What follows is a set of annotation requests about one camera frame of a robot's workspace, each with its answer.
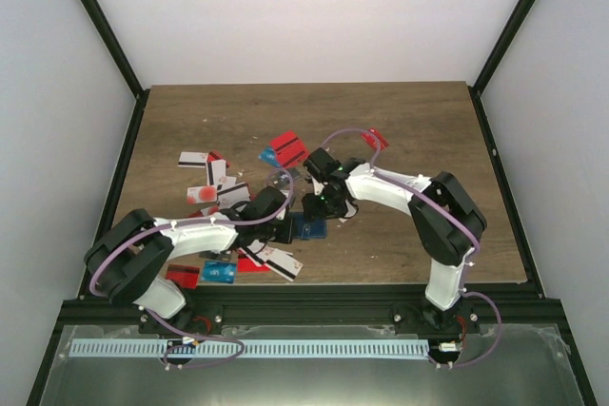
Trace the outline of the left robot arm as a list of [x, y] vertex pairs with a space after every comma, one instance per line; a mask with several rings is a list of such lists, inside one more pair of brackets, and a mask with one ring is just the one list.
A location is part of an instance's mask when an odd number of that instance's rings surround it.
[[291, 242], [291, 200], [290, 192], [267, 186], [250, 202], [202, 218], [155, 219], [144, 209], [132, 210], [85, 255], [89, 291], [112, 304], [143, 307], [169, 331], [182, 334], [195, 312], [180, 287], [161, 275], [166, 262], [254, 242]]

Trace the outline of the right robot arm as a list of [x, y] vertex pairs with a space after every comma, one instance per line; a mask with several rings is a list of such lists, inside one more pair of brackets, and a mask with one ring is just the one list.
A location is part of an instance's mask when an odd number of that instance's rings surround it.
[[436, 333], [456, 320], [464, 289], [464, 273], [481, 249], [486, 218], [456, 177], [404, 175], [362, 159], [345, 163], [322, 148], [304, 161], [313, 191], [302, 198], [309, 221], [350, 219], [358, 201], [378, 203], [412, 218], [424, 251], [431, 258], [422, 299], [425, 326]]

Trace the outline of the blue leather card holder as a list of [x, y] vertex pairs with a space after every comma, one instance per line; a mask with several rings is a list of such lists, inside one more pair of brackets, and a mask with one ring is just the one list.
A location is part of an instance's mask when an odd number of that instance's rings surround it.
[[291, 214], [294, 221], [293, 238], [302, 241], [325, 239], [327, 236], [326, 220], [307, 221], [302, 212]]

